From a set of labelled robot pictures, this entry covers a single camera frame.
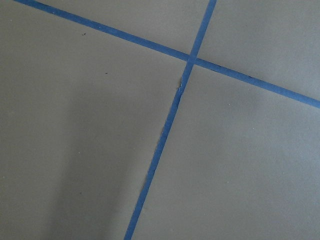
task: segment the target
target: floor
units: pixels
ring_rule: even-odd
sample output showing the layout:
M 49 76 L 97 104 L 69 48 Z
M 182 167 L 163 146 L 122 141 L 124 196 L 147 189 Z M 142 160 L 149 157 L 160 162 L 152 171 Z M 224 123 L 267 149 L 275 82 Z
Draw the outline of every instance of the floor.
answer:
M 0 3 L 0 239 L 319 240 L 318 0 Z

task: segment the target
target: gray floor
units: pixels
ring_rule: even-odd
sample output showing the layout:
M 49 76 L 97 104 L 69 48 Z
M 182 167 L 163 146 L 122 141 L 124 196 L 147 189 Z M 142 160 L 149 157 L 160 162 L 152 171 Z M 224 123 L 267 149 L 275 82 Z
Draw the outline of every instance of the gray floor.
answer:
M 42 3 L 189 54 L 207 0 Z M 320 2 L 218 0 L 199 58 L 320 100 Z M 121 240 L 186 62 L 0 2 L 0 239 Z M 194 66 L 134 240 L 318 240 L 320 109 Z

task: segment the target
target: tile floor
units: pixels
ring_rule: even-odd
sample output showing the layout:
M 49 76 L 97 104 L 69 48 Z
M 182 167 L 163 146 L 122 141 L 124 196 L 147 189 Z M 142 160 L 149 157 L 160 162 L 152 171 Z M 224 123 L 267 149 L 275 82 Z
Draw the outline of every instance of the tile floor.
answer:
M 218 0 L 201 47 L 213 0 L 40 2 L 0 2 L 0 239 L 320 238 L 319 1 Z

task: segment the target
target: gray surface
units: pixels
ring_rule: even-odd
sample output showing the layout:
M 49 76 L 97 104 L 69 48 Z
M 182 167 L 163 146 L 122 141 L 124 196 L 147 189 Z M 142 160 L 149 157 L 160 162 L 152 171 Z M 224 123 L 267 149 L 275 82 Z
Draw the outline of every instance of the gray surface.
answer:
M 218 0 L 199 57 L 320 100 L 320 1 Z
M 0 28 L 0 239 L 123 239 L 185 63 L 13 1 Z
M 40 0 L 39 2 L 190 53 L 208 0 Z
M 195 67 L 134 240 L 318 240 L 320 110 Z

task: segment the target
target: blue tape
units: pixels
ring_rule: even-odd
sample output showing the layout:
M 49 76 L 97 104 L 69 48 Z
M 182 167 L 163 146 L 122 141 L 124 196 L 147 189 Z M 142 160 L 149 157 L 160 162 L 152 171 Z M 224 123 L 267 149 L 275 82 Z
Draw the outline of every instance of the blue tape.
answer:
M 300 93 L 288 90 L 286 88 L 274 85 L 266 81 L 262 81 L 260 79 L 245 75 L 241 72 L 231 70 L 229 68 L 214 64 L 212 62 L 202 60 L 200 58 L 197 58 L 194 64 L 320 109 L 320 101 L 314 98 L 302 95 Z
M 173 48 L 158 44 L 156 42 L 149 41 L 147 39 L 126 33 L 124 31 L 120 31 L 116 28 L 98 23 L 96 21 L 91 21 L 87 18 L 69 13 L 67 11 L 60 10 L 60 9 L 55 8 L 53 6 L 45 5 L 45 4 L 40 3 L 38 1 L 34 1 L 34 0 L 14 0 L 14 1 L 21 3 L 21 4 L 24 4 L 24 5 L 27 5 L 27 6 L 30 6 L 30 7 L 33 7 L 38 10 L 47 12 L 49 14 L 53 14 L 58 17 L 70 20 L 72 22 L 87 26 L 89 28 L 98 30 L 100 32 L 107 33 L 107 34 L 113 35 L 115 37 L 127 40 L 129 42 L 147 47 L 149 49 L 156 50 L 160 53 L 170 55 L 170 56 L 175 57 L 177 59 L 187 61 L 189 58 L 189 55 L 184 52 L 181 52 L 181 51 L 175 50 Z
M 213 11 L 214 11 L 216 2 L 217 2 L 217 0 L 210 0 L 208 5 L 207 5 L 207 8 L 205 10 L 204 17 L 202 19 L 200 28 L 198 30 L 198 33 L 196 35 L 196 38 L 195 38 L 193 46 L 192 46 L 190 57 L 188 58 L 188 60 L 186 62 L 186 66 L 185 66 L 183 74 L 182 74 L 181 85 L 180 85 L 180 87 L 177 89 L 177 91 L 175 93 L 175 96 L 174 96 L 174 99 L 173 99 L 169 114 L 168 114 L 168 116 L 166 118 L 166 121 L 165 121 L 165 124 L 164 124 L 164 127 L 163 127 L 163 131 L 161 133 L 161 136 L 160 136 L 159 142 L 158 142 L 158 144 L 156 146 L 156 149 L 155 149 L 155 152 L 154 152 L 150 167 L 148 169 L 148 172 L 147 172 L 147 175 L 146 175 L 146 179 L 145 179 L 145 183 L 143 185 L 142 191 L 140 192 L 139 198 L 138 198 L 138 200 L 136 202 L 133 214 L 132 214 L 131 219 L 130 219 L 130 223 L 129 223 L 128 228 L 126 230 L 126 233 L 125 233 L 125 236 L 124 236 L 124 240 L 131 240 L 131 238 L 132 238 L 132 236 L 134 234 L 134 231 L 135 231 L 135 228 L 136 228 L 140 213 L 141 213 L 142 208 L 144 206 L 144 203 L 145 203 L 145 200 L 146 200 L 146 197 L 147 197 L 151 182 L 152 182 L 152 180 L 154 178 L 154 175 L 155 175 L 155 172 L 156 172 L 160 157 L 162 155 L 162 152 L 163 152 L 163 149 L 165 147 L 165 144 L 166 144 L 170 129 L 171 129 L 172 124 L 174 122 L 174 119 L 175 119 L 175 116 L 176 116 L 176 113 L 177 113 L 177 110 L 178 110 L 178 106 L 179 106 L 181 97 L 182 97 L 182 95 L 183 95 L 183 93 L 184 93 L 184 91 L 186 89 L 186 86 L 187 86 L 187 83 L 188 83 L 192 68 L 194 66 L 194 62 L 195 62 L 195 60 L 197 58 L 201 43 L 202 43 L 202 41 L 204 39 L 204 36 L 205 36 L 206 30 L 207 30 L 210 18 L 212 16 Z

